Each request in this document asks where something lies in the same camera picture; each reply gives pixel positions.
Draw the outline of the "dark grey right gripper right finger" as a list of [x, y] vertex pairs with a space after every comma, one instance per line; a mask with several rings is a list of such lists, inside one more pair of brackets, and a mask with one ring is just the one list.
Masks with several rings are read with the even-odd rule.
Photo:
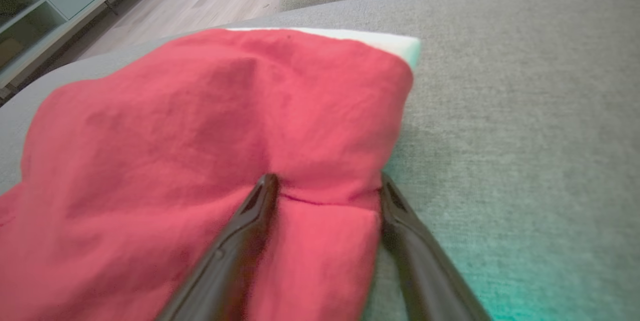
[[490, 315], [386, 173], [379, 192], [382, 244], [397, 266], [410, 321], [489, 321]]

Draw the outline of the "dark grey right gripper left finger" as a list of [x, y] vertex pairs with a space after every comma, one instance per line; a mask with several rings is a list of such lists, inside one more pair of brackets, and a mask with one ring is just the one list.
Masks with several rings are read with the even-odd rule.
[[278, 177], [263, 175], [157, 315], [158, 321], [244, 319], [278, 194]]

